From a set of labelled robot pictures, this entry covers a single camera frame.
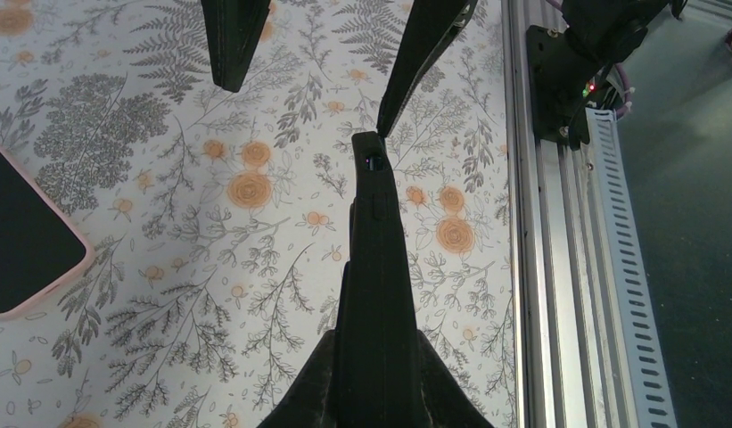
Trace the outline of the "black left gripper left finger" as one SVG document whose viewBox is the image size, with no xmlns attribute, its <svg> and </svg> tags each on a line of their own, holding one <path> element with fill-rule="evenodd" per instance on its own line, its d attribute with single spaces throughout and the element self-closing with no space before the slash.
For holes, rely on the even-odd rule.
<svg viewBox="0 0 732 428">
<path fill-rule="evenodd" d="M 201 0 L 215 85 L 238 93 L 269 15 L 270 0 Z"/>
</svg>

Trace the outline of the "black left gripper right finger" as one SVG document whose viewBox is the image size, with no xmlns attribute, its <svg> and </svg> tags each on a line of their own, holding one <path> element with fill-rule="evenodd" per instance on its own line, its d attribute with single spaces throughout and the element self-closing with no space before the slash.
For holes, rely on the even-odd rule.
<svg viewBox="0 0 732 428">
<path fill-rule="evenodd" d="M 476 0 L 413 2 L 378 111 L 379 137 L 388 137 L 410 96 L 469 23 L 476 5 Z"/>
</svg>

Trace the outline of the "phone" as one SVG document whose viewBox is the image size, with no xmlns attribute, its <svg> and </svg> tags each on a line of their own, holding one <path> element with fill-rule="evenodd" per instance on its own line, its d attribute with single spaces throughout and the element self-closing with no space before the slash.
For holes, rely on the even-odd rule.
<svg viewBox="0 0 732 428">
<path fill-rule="evenodd" d="M 77 279 L 94 258 L 70 218 L 0 146 L 0 319 Z"/>
</svg>

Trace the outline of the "black phone case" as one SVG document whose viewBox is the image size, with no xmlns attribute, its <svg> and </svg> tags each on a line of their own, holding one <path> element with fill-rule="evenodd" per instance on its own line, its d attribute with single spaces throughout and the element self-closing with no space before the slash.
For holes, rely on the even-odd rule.
<svg viewBox="0 0 732 428">
<path fill-rule="evenodd" d="M 357 190 L 336 324 L 266 427 L 484 427 L 416 325 L 393 171 L 374 132 L 352 137 Z"/>
</svg>

